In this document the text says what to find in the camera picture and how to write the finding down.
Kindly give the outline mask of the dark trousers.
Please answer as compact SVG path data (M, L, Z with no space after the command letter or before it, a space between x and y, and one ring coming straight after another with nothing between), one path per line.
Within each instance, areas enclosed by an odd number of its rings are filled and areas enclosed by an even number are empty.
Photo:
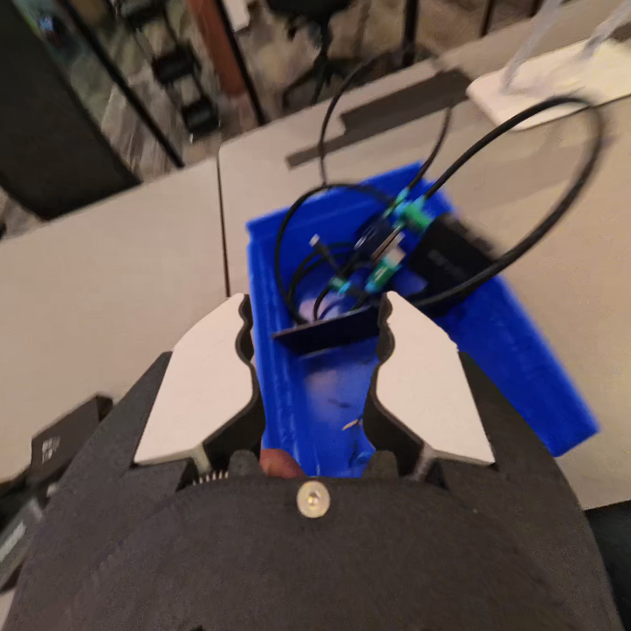
M622 624L630 630L630 501L586 511Z

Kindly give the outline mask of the black bin divider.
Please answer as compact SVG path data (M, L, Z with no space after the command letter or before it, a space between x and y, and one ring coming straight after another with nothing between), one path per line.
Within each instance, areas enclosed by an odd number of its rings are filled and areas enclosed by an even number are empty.
M302 356L360 343L379 334L379 306L362 307L271 335L271 340Z

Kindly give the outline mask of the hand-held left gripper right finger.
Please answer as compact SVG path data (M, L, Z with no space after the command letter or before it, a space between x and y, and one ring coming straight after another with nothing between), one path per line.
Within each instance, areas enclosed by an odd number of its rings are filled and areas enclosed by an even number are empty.
M378 314L377 365L364 432L394 456L398 475L422 478L437 460L489 467L495 455L454 343L396 292Z

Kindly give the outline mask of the black cabinet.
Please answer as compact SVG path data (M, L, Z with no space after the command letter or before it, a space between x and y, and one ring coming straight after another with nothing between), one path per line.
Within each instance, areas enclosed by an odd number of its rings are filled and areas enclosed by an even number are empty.
M43 41L2 1L2 190L49 222L139 184Z

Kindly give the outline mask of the black tripod stand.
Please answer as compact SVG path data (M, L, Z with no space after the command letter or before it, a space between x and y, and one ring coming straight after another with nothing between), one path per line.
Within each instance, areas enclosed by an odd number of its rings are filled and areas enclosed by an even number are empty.
M361 73L367 72L380 62L386 62L391 68L407 67L416 56L416 33L420 8L418 1L405 1L403 11L403 30L401 44L393 52L384 52L375 58L360 62L357 57L332 57L329 49L333 42L331 20L346 11L352 1L268 1L267 5L277 17L285 20L287 35L293 40L297 31L306 28L315 35L317 55L312 66L288 85L280 96L283 110L288 110L293 93L305 84L314 82L314 91L310 105L315 105L325 86L331 80L339 78L346 87L357 80Z

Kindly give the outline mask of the blue plastic bin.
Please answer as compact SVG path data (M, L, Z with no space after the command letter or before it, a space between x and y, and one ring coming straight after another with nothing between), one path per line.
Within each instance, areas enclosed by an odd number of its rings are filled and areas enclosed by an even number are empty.
M349 242L384 204L345 188L317 193L290 219L281 239L280 276L286 291L298 265L311 253L309 241ZM291 453L308 475L358 477L374 448L360 422L377 337L310 355L295 355L271 335L298 326L278 293L274 251L287 213L281 209L247 223L250 301L256 367L266 413L264 444ZM330 270L313 273L299 286L295 309L311 319L314 298ZM329 295L320 320L350 311L351 296ZM594 414L562 364L500 278L489 280L436 323L469 355L524 418L553 456L561 456L597 433Z

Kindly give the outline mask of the black box white label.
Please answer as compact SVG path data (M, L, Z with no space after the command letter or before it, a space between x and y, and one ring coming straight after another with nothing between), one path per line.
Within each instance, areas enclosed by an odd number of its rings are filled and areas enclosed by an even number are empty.
M31 441L27 486L59 479L113 406L112 398L97 394L37 433Z

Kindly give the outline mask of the brown wooden table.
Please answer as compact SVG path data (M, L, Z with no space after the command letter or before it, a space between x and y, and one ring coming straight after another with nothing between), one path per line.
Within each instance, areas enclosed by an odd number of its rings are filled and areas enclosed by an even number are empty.
M243 57L223 1L185 2L201 34L220 86L229 97L247 91Z

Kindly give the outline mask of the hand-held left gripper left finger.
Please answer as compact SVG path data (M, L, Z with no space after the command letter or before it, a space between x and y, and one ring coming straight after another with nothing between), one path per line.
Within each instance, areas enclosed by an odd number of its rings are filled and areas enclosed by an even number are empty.
M256 368L250 297L237 293L175 344L133 464L187 461L199 475L259 467L266 418Z

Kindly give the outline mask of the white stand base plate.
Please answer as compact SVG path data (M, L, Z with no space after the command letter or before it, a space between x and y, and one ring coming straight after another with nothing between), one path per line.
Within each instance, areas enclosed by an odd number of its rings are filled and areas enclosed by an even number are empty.
M573 95L595 105L630 96L630 41L605 40L590 59L579 53L586 41L525 61L507 90L504 70L481 76L467 88L468 98L499 125L552 97Z

